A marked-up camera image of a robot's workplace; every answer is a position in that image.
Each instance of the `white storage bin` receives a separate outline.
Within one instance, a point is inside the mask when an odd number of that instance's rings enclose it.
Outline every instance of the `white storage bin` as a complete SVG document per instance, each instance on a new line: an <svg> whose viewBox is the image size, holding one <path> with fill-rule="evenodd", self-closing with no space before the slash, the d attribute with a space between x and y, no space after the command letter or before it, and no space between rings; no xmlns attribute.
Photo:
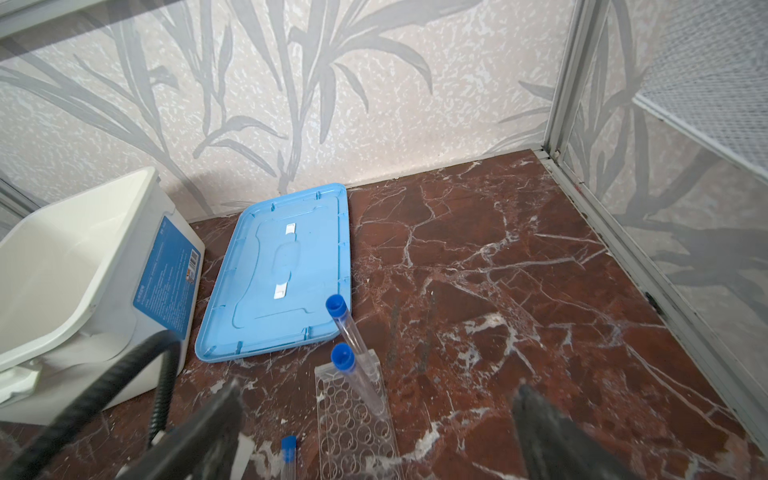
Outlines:
<svg viewBox="0 0 768 480"><path fill-rule="evenodd" d="M152 167L48 205L0 240L0 420L47 424L148 336L187 356L204 245ZM157 386L161 358L110 406Z"/></svg>

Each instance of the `test tube with blue cap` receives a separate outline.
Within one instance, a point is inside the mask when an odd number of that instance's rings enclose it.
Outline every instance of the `test tube with blue cap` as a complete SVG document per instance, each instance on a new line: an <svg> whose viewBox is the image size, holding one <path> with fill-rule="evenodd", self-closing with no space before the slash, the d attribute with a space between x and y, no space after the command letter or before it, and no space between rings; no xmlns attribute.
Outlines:
<svg viewBox="0 0 768 480"><path fill-rule="evenodd" d="M360 336L360 331L357 329L355 320L346 306L344 297L338 294L329 296L328 300L326 300L326 308L333 321L336 322L336 326L339 327L344 340L352 348L357 364L362 367L372 382L378 382L379 370L376 369L376 365L374 365L371 356L368 354L368 347L366 347L366 343L363 342Z"/></svg>
<svg viewBox="0 0 768 480"><path fill-rule="evenodd" d="M340 343L331 351L331 362L346 377L349 385L360 395L368 410L376 417L384 415L384 402L371 383L371 379L357 365L355 353L346 343Z"/></svg>
<svg viewBox="0 0 768 480"><path fill-rule="evenodd" d="M296 480L296 436L291 435L283 439L283 470L280 471L280 480Z"/></svg>

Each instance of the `wallpaper wall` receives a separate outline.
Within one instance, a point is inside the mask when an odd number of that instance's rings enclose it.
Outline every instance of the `wallpaper wall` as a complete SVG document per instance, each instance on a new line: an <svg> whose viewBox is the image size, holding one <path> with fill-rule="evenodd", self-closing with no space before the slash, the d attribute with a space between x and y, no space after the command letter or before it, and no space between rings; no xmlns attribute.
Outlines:
<svg viewBox="0 0 768 480"><path fill-rule="evenodd" d="M564 162L768 392L768 186L631 103L666 7L612 0Z"/></svg>
<svg viewBox="0 0 768 480"><path fill-rule="evenodd" d="M0 41L0 168L189 220L541 143L573 0L113 0ZM520 118L522 112L535 112Z"/></svg>

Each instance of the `marble tabletop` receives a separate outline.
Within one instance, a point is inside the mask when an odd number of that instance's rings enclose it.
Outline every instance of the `marble tabletop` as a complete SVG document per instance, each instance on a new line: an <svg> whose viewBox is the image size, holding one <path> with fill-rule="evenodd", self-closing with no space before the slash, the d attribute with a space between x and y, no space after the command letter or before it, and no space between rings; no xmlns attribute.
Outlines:
<svg viewBox="0 0 768 480"><path fill-rule="evenodd" d="M643 478L768 478L733 413L530 151L349 189L353 315L382 360L406 478L525 477L507 395L526 382ZM194 355L237 216L206 244L170 424L237 379L245 478L319 478L315 366L339 340L221 363ZM45 478L113 478L141 455L149 392L103 412ZM0 424L0 464L39 427Z"/></svg>

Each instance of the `black corrugated hose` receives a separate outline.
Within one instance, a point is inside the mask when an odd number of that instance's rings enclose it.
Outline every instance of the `black corrugated hose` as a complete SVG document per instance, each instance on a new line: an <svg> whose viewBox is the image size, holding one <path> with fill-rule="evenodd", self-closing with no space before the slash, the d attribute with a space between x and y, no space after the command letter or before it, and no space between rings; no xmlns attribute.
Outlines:
<svg viewBox="0 0 768 480"><path fill-rule="evenodd" d="M154 436L165 429L170 399L174 394L181 341L170 330L150 336L104 372L11 462L2 474L3 479L26 480L36 477L91 419L161 353L164 353L163 365L154 395L154 410L147 440L149 449Z"/></svg>

